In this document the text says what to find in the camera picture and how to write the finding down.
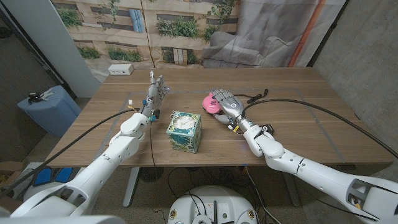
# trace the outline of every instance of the gray curtain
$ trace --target gray curtain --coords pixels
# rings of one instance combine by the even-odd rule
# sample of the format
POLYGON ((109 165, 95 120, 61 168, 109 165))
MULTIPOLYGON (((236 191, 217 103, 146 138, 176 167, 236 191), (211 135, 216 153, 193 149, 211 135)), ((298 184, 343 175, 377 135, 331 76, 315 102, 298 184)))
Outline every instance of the gray curtain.
POLYGON ((236 35, 215 32, 205 68, 286 67, 318 0, 241 0, 236 35))

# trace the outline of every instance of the blue container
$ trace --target blue container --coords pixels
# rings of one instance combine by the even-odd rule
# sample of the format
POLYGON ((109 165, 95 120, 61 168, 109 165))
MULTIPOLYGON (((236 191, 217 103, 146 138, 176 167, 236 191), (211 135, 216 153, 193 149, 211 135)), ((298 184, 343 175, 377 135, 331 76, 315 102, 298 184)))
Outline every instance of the blue container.
POLYGON ((48 133, 62 137, 81 109, 62 86, 55 86, 50 92, 55 94, 48 96, 48 101, 29 104, 29 98, 26 98, 18 103, 18 107, 48 133))

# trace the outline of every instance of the pink object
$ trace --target pink object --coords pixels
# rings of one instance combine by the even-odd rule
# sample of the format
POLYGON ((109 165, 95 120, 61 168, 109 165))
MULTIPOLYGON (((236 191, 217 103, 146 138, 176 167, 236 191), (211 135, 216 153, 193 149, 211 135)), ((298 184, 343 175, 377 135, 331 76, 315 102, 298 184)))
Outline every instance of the pink object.
POLYGON ((220 105, 218 104, 212 93, 209 93, 209 95, 206 96, 201 105, 209 114, 216 114, 221 111, 220 105))

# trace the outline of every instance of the power outlet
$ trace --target power outlet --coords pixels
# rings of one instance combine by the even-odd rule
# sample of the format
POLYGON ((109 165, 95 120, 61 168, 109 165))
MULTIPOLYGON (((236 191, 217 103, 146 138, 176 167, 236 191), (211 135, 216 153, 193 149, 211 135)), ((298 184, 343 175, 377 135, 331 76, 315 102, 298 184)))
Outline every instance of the power outlet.
POLYGON ((108 70, 111 75, 130 75, 134 69, 131 64, 112 64, 108 70))

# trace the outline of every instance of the white robotic arm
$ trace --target white robotic arm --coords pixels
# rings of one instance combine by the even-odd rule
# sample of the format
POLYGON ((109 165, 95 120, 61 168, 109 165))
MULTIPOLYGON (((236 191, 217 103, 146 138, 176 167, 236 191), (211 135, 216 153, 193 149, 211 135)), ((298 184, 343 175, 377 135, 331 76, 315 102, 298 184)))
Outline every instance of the white robotic arm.
POLYGON ((372 218, 358 217, 365 223, 392 217, 398 220, 397 183, 346 174, 296 155, 244 116, 243 104, 230 92, 213 90, 212 93, 231 123, 242 130, 253 154, 264 155, 270 168, 295 175, 332 196, 348 210, 372 218))
POLYGON ((109 142, 109 147, 73 180, 43 190, 24 202, 11 218, 15 217, 73 217, 90 214, 98 194, 124 160, 133 156, 144 139, 147 125, 155 120, 159 108, 169 91, 163 79, 157 80, 150 72, 150 87, 144 106, 123 122, 120 132, 109 142))

